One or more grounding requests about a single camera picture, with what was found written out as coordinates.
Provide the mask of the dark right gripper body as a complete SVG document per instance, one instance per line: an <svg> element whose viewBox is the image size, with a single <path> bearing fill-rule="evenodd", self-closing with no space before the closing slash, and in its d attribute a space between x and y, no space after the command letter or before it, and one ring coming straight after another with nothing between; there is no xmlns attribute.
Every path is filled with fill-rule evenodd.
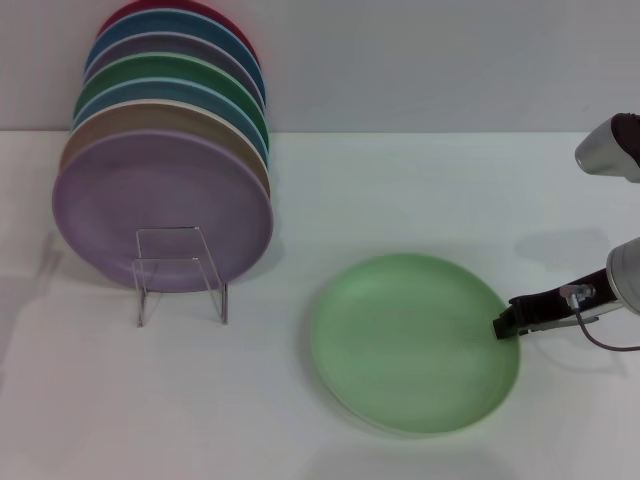
<svg viewBox="0 0 640 480"><path fill-rule="evenodd" d="M591 297L580 302L581 313L616 301L605 269L572 280L569 285L587 285L595 291ZM511 324L542 324L572 315L573 311L561 296L560 288L515 297L509 301L508 320Z"/></svg>

